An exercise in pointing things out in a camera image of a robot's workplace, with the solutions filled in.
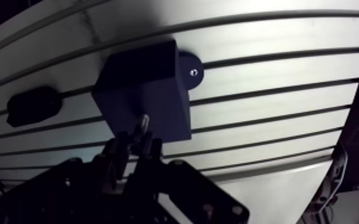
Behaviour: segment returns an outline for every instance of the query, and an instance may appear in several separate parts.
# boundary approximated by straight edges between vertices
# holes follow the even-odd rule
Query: black box
[[[114,134],[132,133],[143,114],[163,142],[191,138],[190,108],[175,41],[111,55],[92,96]]]

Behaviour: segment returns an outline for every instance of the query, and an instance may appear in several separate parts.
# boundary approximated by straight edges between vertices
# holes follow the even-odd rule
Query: metal pin
[[[192,69],[192,70],[189,72],[189,74],[190,74],[191,76],[197,76],[198,72],[197,72],[196,69]]]

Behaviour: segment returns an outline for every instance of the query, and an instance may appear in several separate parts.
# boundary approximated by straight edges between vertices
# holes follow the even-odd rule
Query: black machinery
[[[144,116],[134,134],[118,134],[90,163],[72,158],[4,194],[0,224],[178,223],[159,193],[193,223],[247,223],[248,209],[188,163],[164,164],[162,140],[147,124]],[[120,184],[131,154],[135,171]]]

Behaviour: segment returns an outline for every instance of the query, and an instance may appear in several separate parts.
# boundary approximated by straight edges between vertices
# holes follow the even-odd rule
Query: black oval object
[[[205,75],[201,60],[189,52],[179,53],[179,69],[181,70],[184,85],[188,90],[197,87]]]
[[[61,109],[63,99],[53,88],[43,86],[10,98],[7,103],[7,123],[19,127],[41,122]]]

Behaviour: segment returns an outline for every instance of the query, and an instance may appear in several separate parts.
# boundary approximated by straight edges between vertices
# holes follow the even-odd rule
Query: slatwall panel
[[[90,96],[106,56],[166,38],[206,69],[192,140],[164,144],[166,162],[210,176],[331,155],[358,85],[358,0],[45,0],[0,27],[0,179],[90,161],[113,137]],[[9,126],[9,98],[42,85],[63,93],[60,113]]]

